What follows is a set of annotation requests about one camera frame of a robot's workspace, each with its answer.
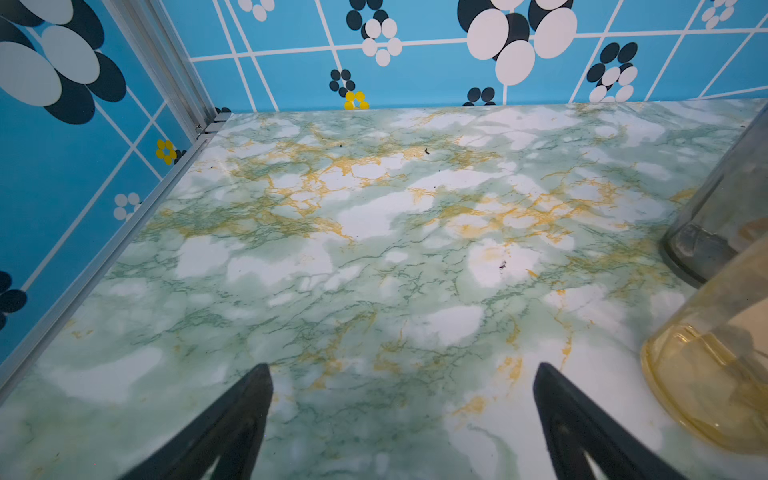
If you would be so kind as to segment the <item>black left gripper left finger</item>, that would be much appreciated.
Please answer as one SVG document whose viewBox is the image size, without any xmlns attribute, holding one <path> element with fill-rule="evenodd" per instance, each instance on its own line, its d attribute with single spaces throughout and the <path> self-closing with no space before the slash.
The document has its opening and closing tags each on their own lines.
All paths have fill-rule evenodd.
<svg viewBox="0 0 768 480">
<path fill-rule="evenodd" d="M 273 396 L 269 366 L 258 364 L 125 479 L 249 479 Z"/>
</svg>

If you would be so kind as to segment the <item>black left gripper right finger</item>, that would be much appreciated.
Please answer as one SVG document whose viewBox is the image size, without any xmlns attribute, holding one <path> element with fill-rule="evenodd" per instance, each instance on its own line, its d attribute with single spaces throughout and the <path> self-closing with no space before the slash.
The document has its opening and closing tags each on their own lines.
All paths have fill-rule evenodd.
<svg viewBox="0 0 768 480">
<path fill-rule="evenodd" d="M 557 478 L 593 479 L 592 459 L 608 479 L 685 479 L 551 364 L 538 366 L 533 395 Z"/>
</svg>

